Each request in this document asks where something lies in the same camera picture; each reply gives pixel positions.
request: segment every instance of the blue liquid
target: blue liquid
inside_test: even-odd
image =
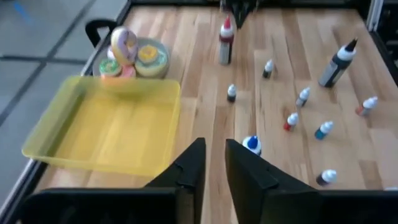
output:
[[[327,134],[321,132],[320,128],[319,128],[317,131],[315,131],[315,138],[316,138],[317,140],[322,140],[322,139],[324,139],[324,138],[326,137],[326,135],[327,135]]]

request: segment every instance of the yellow plastic tray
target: yellow plastic tray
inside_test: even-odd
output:
[[[167,168],[180,114],[179,84],[104,81],[67,79],[30,134],[23,155],[57,166],[144,176]]]

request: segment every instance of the wooden table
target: wooden table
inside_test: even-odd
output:
[[[182,109],[175,157],[195,138],[205,137],[207,177],[203,223],[236,223],[224,166],[226,138],[241,141],[257,134],[262,157],[288,174],[317,187],[315,177],[336,169],[329,189],[383,189],[398,186],[398,88],[363,21],[350,10],[266,9],[250,15],[237,32],[232,64],[218,64],[218,34],[225,14],[213,8],[140,7],[126,26],[139,36],[170,47],[167,78],[182,87]],[[318,86],[339,46],[359,38],[358,54],[332,90]],[[270,58],[276,70],[261,77]],[[228,86],[238,88],[235,104],[226,101]],[[301,89],[311,95],[298,111],[292,133],[282,129],[294,112]],[[369,118],[354,109],[377,95]],[[313,137],[327,120],[335,128],[324,141]],[[49,166],[37,190],[50,187],[142,187],[150,179],[131,175]]]

